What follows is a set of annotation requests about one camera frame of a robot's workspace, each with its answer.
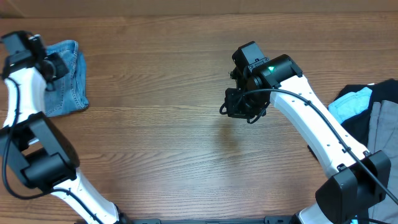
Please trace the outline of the blue denim jeans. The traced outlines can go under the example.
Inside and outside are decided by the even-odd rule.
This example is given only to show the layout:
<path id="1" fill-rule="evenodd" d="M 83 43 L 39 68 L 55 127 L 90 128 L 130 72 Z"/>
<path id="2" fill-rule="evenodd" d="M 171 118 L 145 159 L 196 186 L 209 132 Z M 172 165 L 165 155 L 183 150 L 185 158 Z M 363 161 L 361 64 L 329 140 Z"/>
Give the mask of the blue denim jeans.
<path id="1" fill-rule="evenodd" d="M 63 116 L 89 107 L 86 97 L 86 61 L 78 42 L 64 40 L 47 47 L 47 53 L 58 53 L 68 73 L 54 81 L 55 91 L 45 93 L 45 114 Z"/>

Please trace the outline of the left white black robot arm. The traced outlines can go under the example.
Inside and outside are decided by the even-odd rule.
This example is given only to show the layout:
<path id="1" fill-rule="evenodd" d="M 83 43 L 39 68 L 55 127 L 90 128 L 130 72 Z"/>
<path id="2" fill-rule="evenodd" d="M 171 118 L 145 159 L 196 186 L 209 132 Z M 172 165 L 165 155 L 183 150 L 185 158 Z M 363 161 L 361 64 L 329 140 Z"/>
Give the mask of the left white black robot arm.
<path id="1" fill-rule="evenodd" d="M 1 43 L 9 54 L 1 74 L 8 90 L 1 129 L 6 190 L 21 200 L 56 196 L 86 223 L 129 223 L 84 176 L 74 147 L 44 113 L 47 86 L 67 74 L 65 62 L 46 52 L 39 34 L 14 31 L 3 35 Z"/>

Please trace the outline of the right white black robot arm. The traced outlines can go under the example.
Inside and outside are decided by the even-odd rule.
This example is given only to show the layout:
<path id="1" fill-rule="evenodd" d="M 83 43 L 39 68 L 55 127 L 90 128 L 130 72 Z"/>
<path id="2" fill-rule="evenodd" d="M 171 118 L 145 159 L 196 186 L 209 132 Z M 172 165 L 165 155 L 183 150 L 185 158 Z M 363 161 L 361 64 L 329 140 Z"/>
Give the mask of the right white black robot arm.
<path id="1" fill-rule="evenodd" d="M 266 218 L 266 223 L 349 223 L 393 197 L 387 188 L 389 158 L 381 151 L 369 152 L 337 122 L 291 57 L 269 59 L 249 42 L 232 59 L 230 77 L 236 87 L 226 90 L 220 113 L 252 124 L 272 105 L 304 138 L 327 177 L 313 205 L 291 216 Z"/>

